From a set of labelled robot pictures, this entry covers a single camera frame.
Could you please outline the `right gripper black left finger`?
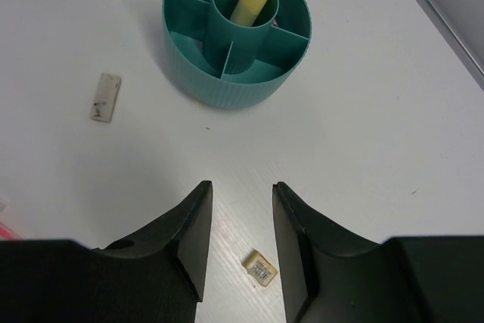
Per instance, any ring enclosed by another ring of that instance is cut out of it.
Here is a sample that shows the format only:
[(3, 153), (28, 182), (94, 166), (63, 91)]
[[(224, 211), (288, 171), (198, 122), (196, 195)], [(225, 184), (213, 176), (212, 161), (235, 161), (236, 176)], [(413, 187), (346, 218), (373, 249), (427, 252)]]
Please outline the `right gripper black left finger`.
[(213, 186), (100, 249), (1, 243), (3, 322), (193, 322), (203, 299)]

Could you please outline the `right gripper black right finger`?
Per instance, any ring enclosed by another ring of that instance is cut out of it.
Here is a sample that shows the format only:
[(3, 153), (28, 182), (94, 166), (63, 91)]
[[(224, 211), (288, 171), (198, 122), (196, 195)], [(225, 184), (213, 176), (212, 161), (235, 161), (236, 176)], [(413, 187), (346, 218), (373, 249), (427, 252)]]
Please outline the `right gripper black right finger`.
[(288, 322), (481, 322), (480, 236), (369, 241), (310, 207), (287, 184), (272, 189)]

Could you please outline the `small beige eraser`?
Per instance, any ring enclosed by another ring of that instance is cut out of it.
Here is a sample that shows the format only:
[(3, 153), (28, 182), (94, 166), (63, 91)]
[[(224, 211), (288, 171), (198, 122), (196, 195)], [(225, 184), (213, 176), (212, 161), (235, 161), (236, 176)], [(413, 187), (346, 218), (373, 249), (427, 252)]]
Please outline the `small beige eraser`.
[(242, 262), (242, 266), (261, 287), (269, 286), (278, 275), (278, 270), (258, 250), (253, 250)]

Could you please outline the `pink pen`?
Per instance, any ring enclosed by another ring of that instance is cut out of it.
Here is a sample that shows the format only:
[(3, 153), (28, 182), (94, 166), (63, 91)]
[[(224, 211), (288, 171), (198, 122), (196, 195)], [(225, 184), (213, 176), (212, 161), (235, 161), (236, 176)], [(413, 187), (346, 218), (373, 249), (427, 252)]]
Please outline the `pink pen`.
[(2, 241), (17, 241), (21, 239), (18, 233), (14, 229), (11, 228), (9, 224), (7, 224), (7, 220), (5, 219), (5, 211), (7, 209), (7, 205), (3, 200), (0, 202), (0, 213), (1, 213), (1, 222), (0, 222), (0, 235)]

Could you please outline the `teal round divided organizer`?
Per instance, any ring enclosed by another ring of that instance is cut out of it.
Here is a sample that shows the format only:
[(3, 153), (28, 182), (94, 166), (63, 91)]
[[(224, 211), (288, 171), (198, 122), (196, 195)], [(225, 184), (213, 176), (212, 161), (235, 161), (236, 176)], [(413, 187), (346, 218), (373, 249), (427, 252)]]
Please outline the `teal round divided organizer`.
[(222, 109), (270, 97), (304, 58), (312, 36), (306, 0), (268, 0), (252, 27), (229, 20), (237, 1), (163, 0), (161, 8), (162, 70), (185, 94)]

